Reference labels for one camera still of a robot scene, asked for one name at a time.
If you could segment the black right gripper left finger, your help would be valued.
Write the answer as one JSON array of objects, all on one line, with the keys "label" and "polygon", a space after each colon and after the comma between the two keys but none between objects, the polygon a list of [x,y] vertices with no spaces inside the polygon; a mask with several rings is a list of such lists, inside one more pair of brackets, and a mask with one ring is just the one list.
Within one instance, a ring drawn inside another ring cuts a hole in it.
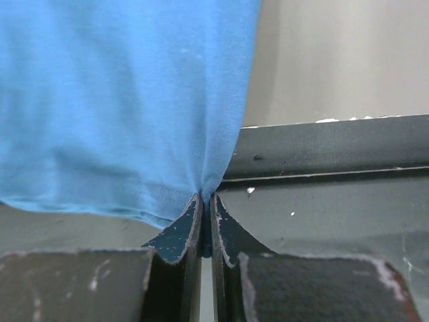
[{"label": "black right gripper left finger", "polygon": [[2,321],[197,321],[203,202],[140,248],[11,252]]}]

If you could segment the blue t shirt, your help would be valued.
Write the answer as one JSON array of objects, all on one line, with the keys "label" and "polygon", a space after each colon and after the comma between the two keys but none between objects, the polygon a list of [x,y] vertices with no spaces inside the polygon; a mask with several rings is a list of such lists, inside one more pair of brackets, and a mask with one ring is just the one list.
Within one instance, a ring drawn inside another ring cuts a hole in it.
[{"label": "blue t shirt", "polygon": [[2,1],[1,202],[163,229],[229,165],[259,1]]}]

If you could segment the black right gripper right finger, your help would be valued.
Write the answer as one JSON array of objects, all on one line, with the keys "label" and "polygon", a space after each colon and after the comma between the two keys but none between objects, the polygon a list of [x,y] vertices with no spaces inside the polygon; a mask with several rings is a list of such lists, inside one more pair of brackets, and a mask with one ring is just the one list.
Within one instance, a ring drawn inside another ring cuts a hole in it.
[{"label": "black right gripper right finger", "polygon": [[419,321],[400,273],[367,256],[278,254],[210,200],[217,321]]}]

